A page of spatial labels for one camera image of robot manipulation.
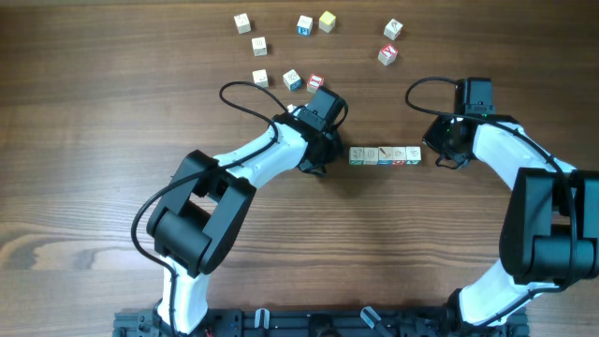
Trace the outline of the wooden block green top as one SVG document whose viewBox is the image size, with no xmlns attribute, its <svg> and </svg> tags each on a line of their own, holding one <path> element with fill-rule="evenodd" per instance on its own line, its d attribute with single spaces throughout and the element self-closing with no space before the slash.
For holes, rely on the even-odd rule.
<svg viewBox="0 0 599 337">
<path fill-rule="evenodd" d="M 421 149 L 419 146 L 410 146 L 406 148 L 406 164 L 419 165 L 421 163 Z"/>
</svg>

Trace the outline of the wooden block green side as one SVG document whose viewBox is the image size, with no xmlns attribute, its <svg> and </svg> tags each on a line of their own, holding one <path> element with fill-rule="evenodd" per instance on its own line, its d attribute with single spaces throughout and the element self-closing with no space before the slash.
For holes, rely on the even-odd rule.
<svg viewBox="0 0 599 337">
<path fill-rule="evenodd" d="M 349 150 L 349 164 L 352 166 L 363 165 L 365 160 L 363 147 L 351 147 Z"/>
</svg>

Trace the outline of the wooden block plain back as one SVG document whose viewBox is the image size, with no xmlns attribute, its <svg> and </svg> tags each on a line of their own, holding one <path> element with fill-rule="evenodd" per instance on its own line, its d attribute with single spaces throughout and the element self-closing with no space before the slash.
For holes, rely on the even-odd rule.
<svg viewBox="0 0 599 337">
<path fill-rule="evenodd" d="M 364 165 L 377 165 L 379 160 L 377 147 L 364 147 Z"/>
</svg>

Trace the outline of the wooden block red side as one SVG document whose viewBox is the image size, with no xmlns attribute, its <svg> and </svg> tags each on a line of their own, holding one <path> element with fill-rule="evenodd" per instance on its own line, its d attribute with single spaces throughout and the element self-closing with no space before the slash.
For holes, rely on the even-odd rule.
<svg viewBox="0 0 599 337">
<path fill-rule="evenodd" d="M 268 73 L 265 69 L 255 70 L 252 73 L 252 75 L 253 75 L 253 80 L 254 80 L 255 85 L 258 85 L 262 88 L 269 87 L 269 77 L 268 77 Z"/>
</svg>

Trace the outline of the wooden block yellow top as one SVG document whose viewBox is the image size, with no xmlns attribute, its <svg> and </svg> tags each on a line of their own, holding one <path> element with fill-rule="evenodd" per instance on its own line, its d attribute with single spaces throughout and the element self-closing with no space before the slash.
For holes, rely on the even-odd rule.
<svg viewBox="0 0 599 337">
<path fill-rule="evenodd" d="M 314 20 L 312 17 L 300 15 L 297 23 L 297 32 L 299 35 L 308 37 L 313 28 Z"/>
</svg>

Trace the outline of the wooden block red X top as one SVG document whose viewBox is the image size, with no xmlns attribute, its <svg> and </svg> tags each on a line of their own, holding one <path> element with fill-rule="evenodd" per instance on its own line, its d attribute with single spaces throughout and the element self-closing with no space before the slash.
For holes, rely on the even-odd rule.
<svg viewBox="0 0 599 337">
<path fill-rule="evenodd" d="M 387 44 L 385 47 L 383 47 L 380 50 L 380 52 L 378 54 L 378 60 L 384 66 L 389 66 L 396 60 L 398 54 L 399 54 L 399 51 L 396 47 L 394 47 L 391 44 Z"/>
</svg>

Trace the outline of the wooden block red 9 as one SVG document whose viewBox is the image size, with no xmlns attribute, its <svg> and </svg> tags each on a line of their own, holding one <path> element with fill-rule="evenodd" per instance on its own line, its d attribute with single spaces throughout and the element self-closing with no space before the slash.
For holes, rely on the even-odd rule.
<svg viewBox="0 0 599 337">
<path fill-rule="evenodd" d="M 402 32 L 403 24 L 396 19 L 391 19 L 385 26 L 384 36 L 390 40 L 396 40 Z"/>
</svg>

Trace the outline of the wooden block blue D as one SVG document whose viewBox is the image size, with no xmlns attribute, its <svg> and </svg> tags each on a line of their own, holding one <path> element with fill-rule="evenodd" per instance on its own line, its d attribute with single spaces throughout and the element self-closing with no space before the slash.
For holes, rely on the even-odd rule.
<svg viewBox="0 0 599 337">
<path fill-rule="evenodd" d="M 405 147 L 393 147 L 392 148 L 392 164 L 396 166 L 405 165 L 407 161 L 406 148 Z"/>
</svg>

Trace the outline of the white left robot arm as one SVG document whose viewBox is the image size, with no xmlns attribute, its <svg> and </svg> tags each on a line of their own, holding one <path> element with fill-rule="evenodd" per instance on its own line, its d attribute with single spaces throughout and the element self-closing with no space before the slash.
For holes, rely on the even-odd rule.
<svg viewBox="0 0 599 337">
<path fill-rule="evenodd" d="M 284 108 L 258 138 L 227 154 L 188 154 L 171 182 L 141 207 L 153 212 L 146 232 L 153 261 L 165 269 L 154 323 L 167 336 L 189 336 L 209 312 L 211 273 L 237 239 L 256 191 L 282 172 L 323 176 L 343 153 L 339 127 L 346 102 L 321 87 L 312 100 Z"/>
</svg>

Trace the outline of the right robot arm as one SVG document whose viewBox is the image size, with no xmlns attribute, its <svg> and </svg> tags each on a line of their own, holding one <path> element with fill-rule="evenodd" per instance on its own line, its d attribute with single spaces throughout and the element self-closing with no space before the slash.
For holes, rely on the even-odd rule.
<svg viewBox="0 0 599 337">
<path fill-rule="evenodd" d="M 499 259 L 473 284 L 456 290 L 442 327 L 481 333 L 546 293 L 561 293 L 598 275 L 598 174 L 556 158 L 531 140 L 517 120 L 497 113 L 492 82 L 453 80 L 454 110 L 436 111 L 423 137 L 436 166 L 487 164 L 511 190 Z"/>
</svg>

